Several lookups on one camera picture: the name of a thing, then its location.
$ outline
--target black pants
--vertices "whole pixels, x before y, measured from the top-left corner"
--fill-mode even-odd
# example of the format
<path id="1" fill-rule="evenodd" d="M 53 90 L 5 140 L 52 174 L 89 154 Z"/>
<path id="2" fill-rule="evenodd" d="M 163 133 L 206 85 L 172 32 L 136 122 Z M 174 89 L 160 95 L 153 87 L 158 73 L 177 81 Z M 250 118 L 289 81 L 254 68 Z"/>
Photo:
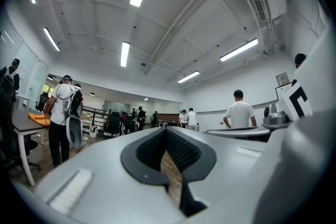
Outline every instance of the black pants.
<path id="1" fill-rule="evenodd" d="M 59 155 L 59 145 L 62 149 L 62 163 L 69 158 L 69 141 L 67 138 L 67 130 L 65 125 L 58 125 L 54 122 L 50 122 L 49 128 L 49 148 L 54 167 L 61 164 Z"/>
<path id="2" fill-rule="evenodd" d="M 140 122 L 139 122 L 139 128 L 138 128 L 138 131 L 142 131 L 142 130 L 143 130 L 143 124 L 144 124 L 143 121 L 140 121 Z"/>

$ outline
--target window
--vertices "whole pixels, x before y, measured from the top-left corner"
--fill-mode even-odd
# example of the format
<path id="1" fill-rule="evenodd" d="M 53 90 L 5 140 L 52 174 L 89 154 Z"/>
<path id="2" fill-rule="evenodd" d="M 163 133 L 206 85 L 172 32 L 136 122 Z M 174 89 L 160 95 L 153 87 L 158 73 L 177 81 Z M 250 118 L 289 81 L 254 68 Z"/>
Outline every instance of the window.
<path id="1" fill-rule="evenodd" d="M 47 92 L 49 98 L 51 97 L 51 94 L 52 94 L 53 91 L 54 91 L 54 88 L 52 88 L 52 87 L 50 87 L 46 84 L 43 85 L 42 92 Z"/>

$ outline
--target white shirt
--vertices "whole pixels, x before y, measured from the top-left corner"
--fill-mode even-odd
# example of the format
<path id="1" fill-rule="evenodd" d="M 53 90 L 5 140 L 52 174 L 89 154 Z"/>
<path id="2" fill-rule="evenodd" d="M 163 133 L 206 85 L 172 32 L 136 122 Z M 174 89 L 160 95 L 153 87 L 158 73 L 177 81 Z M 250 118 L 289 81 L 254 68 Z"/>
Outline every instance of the white shirt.
<path id="1" fill-rule="evenodd" d="M 66 98 L 70 95 L 70 93 L 75 89 L 70 84 L 59 84 L 55 87 L 53 93 L 51 94 L 52 97 L 56 98 L 55 104 L 53 109 L 51 110 L 51 118 L 50 120 L 58 125 L 65 125 L 65 118 L 67 116 L 67 112 L 63 109 L 63 104 Z"/>
<path id="2" fill-rule="evenodd" d="M 196 113 L 194 111 L 188 113 L 188 126 L 191 125 L 197 125 Z"/>
<path id="3" fill-rule="evenodd" d="M 187 114 L 183 115 L 183 113 L 181 113 L 178 118 L 181 120 L 181 123 L 186 123 L 187 117 L 188 117 Z"/>
<path id="4" fill-rule="evenodd" d="M 244 101 L 233 103 L 227 110 L 225 117 L 231 118 L 231 128 L 248 127 L 248 119 L 255 116 L 252 106 Z"/>

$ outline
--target ceiling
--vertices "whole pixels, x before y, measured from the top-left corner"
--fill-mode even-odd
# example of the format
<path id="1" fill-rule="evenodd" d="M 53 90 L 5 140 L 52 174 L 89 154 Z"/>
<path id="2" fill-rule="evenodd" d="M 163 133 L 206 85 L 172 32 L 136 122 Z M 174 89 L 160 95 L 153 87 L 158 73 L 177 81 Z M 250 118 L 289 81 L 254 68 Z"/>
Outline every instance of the ceiling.
<path id="1" fill-rule="evenodd" d="M 27 3 L 29 23 L 45 44 L 48 27 L 59 43 L 59 61 L 85 54 L 120 67 L 121 44 L 131 43 L 130 72 L 157 76 L 169 83 L 198 70 L 185 85 L 207 80 L 259 59 L 260 45 L 221 63 L 220 56 L 258 38 L 255 18 L 246 0 L 37 0 Z M 264 49 L 270 42 L 268 26 L 260 22 Z"/>

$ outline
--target table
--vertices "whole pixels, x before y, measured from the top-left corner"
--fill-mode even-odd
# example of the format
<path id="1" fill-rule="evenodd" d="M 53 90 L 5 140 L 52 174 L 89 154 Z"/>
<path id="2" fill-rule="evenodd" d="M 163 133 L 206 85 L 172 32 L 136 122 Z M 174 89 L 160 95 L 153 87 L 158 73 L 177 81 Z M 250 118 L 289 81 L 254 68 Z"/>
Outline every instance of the table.
<path id="1" fill-rule="evenodd" d="M 29 97 L 26 97 L 25 95 L 21 94 L 21 93 L 15 93 L 15 97 L 16 98 L 19 98 L 19 99 L 22 99 L 24 101 L 27 101 L 27 105 L 26 105 L 26 109 L 28 110 L 29 108 L 29 101 L 30 101 L 30 98 Z"/>
<path id="2" fill-rule="evenodd" d="M 31 175 L 28 160 L 26 156 L 24 136 L 29 134 L 40 133 L 41 134 L 41 144 L 44 143 L 43 132 L 48 127 L 42 126 L 28 117 L 27 110 L 13 110 L 12 121 L 14 126 L 14 131 L 17 133 L 19 140 L 20 155 L 23 163 L 23 168 L 28 177 L 29 183 L 34 187 L 35 182 L 33 176 Z"/>

